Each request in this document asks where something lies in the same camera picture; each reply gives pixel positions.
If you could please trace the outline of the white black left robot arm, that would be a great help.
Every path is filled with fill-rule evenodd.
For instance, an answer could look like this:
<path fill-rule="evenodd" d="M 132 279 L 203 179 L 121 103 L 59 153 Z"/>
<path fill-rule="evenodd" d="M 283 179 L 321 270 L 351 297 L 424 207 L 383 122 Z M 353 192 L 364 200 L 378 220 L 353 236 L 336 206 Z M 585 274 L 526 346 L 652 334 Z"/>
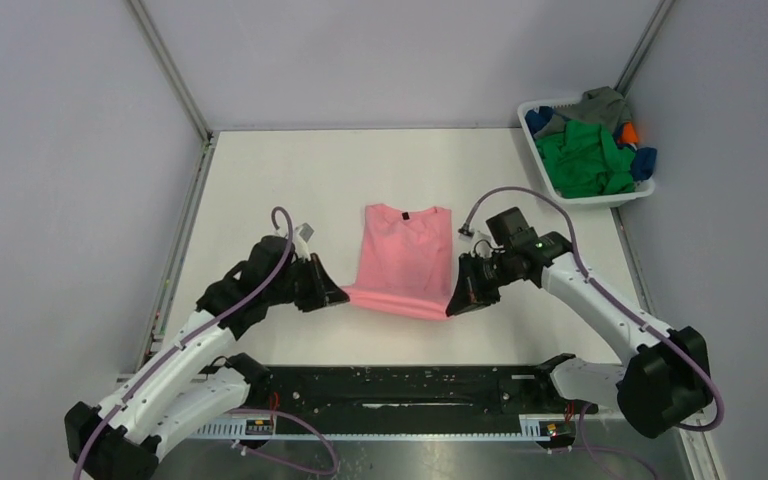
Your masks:
<path fill-rule="evenodd" d="M 267 367 L 226 352 L 273 306 L 308 313 L 348 302 L 305 247 L 263 237 L 207 287 L 171 344 L 97 405 L 76 403 L 64 418 L 74 478 L 148 479 L 166 453 L 214 417 L 276 400 Z"/>

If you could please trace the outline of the pink t-shirt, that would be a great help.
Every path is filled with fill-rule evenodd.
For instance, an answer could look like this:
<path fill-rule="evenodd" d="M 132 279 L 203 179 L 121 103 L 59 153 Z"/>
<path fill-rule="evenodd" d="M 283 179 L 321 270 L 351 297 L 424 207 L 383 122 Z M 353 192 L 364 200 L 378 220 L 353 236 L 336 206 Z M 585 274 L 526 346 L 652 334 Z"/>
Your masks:
<path fill-rule="evenodd" d="M 368 205 L 357 275 L 343 290 L 359 308 L 445 321 L 454 288 L 453 261 L 449 209 L 411 212 Z"/>

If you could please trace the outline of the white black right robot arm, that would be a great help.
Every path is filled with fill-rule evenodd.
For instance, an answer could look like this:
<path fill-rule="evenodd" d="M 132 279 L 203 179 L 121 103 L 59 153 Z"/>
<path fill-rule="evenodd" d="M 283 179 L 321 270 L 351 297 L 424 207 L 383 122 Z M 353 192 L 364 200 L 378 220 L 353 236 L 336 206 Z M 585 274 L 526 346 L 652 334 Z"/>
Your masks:
<path fill-rule="evenodd" d="M 535 402 L 557 412 L 571 400 L 619 410 L 641 435 L 656 438 L 715 405 L 710 427 L 723 417 L 723 399 L 710 375 L 705 339 L 691 327 L 674 329 L 603 283 L 573 243 L 557 232 L 517 235 L 487 255 L 464 253 L 446 308 L 457 316 L 500 301 L 500 289 L 528 281 L 567 305 L 613 350 L 618 363 L 592 363 L 572 354 L 548 362 L 533 386 Z"/>

